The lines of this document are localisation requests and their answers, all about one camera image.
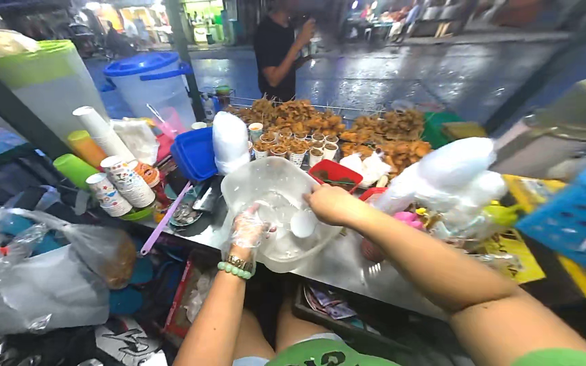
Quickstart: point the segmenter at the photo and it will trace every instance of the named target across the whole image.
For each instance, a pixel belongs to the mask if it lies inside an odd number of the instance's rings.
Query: orange plastic cup
[[[76,155],[93,167],[100,166],[101,160],[108,157],[84,129],[70,133],[67,141]]]

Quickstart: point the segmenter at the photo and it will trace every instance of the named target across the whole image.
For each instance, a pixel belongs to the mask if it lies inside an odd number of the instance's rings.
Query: wet street
[[[297,97],[313,104],[377,109],[394,100],[444,107],[484,122],[561,42],[500,42],[386,47],[321,52],[297,71]],[[229,85],[236,95],[259,98],[254,53],[246,48],[191,52],[201,91]],[[105,61],[86,61],[103,83]],[[119,117],[119,97],[103,101]]]

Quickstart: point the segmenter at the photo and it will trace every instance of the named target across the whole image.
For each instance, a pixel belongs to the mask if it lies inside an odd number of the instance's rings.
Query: white spoon
[[[291,232],[298,238],[308,238],[318,225],[318,218],[311,210],[297,211],[291,218]]]

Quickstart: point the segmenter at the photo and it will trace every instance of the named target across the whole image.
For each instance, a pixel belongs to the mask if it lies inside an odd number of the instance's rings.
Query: blue lid
[[[188,179],[202,181],[218,172],[214,162],[212,128],[187,131],[175,137],[171,146],[178,169]]]
[[[103,70],[105,76],[128,76],[158,70],[177,62],[177,52],[149,52],[110,63]]]

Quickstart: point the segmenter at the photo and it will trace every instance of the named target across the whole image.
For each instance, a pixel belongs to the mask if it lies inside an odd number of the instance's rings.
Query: green jade bracelet
[[[218,269],[221,271],[226,271],[227,273],[231,273],[235,276],[238,276],[242,279],[250,279],[252,277],[252,273],[246,271],[246,270],[241,270],[236,266],[233,266],[230,263],[227,262],[218,262]]]

